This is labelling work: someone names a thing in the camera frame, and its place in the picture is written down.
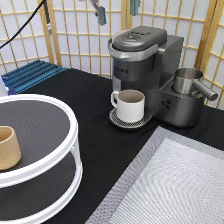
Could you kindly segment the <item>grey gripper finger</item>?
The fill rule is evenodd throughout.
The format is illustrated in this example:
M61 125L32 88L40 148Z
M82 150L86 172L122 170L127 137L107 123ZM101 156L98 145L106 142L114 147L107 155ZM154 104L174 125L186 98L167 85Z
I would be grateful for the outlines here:
M98 0L89 0L95 9L95 15L98 18L98 24L103 26L106 24L105 8L98 5Z
M140 7L140 0L130 0L130 14L136 16Z

